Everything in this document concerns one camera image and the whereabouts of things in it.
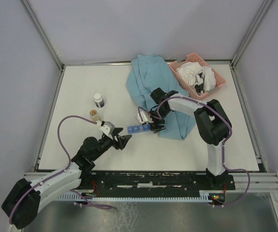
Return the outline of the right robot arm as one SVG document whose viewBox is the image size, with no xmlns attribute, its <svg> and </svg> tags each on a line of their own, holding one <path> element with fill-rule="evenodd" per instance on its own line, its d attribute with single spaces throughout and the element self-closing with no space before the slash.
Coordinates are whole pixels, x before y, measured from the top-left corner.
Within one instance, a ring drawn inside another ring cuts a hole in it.
<svg viewBox="0 0 278 232">
<path fill-rule="evenodd" d="M 232 124 L 219 101 L 198 101 L 174 90 L 166 93 L 161 88 L 155 89 L 150 96 L 157 108 L 150 110 L 144 121 L 150 125 L 154 133 L 166 128 L 165 117 L 170 112 L 178 111 L 195 117 L 199 135 L 206 142 L 208 149 L 206 184 L 211 189 L 219 188 L 228 175 L 224 168 L 222 148 L 232 133 Z"/>
</svg>

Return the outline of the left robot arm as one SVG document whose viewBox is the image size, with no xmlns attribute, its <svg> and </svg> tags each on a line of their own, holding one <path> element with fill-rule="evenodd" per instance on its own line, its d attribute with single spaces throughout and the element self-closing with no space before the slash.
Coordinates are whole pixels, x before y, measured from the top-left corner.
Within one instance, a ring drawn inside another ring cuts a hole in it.
<svg viewBox="0 0 278 232">
<path fill-rule="evenodd" d="M 110 148 L 123 150 L 132 137 L 119 135 L 122 128 L 115 128 L 100 139 L 87 137 L 77 154 L 66 166 L 39 179 L 18 180 L 1 205 L 9 218 L 9 223 L 17 229 L 29 225 L 37 214 L 50 202 L 67 191 L 80 187 L 85 189 L 91 184 L 89 175 L 95 166 L 95 160 Z"/>
</svg>

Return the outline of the white cap pill bottle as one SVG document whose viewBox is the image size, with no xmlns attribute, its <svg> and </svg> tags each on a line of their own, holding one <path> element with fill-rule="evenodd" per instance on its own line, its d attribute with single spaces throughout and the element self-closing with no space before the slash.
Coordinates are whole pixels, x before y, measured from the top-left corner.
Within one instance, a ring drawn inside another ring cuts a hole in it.
<svg viewBox="0 0 278 232">
<path fill-rule="evenodd" d="M 105 105 L 104 99 L 99 93 L 94 95 L 94 102 L 97 108 L 102 108 Z"/>
</svg>

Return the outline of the blue weekly pill organizer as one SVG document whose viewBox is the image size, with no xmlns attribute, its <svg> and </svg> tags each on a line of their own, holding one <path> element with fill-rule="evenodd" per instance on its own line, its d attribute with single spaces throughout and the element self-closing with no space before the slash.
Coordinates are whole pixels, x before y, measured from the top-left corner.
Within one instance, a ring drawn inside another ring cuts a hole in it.
<svg viewBox="0 0 278 232">
<path fill-rule="evenodd" d="M 145 125 L 134 125 L 134 126 L 128 126 L 127 132 L 129 134 L 135 134 L 135 133 L 141 133 L 141 132 L 147 132 L 151 130 L 151 126 L 149 124 Z"/>
</svg>

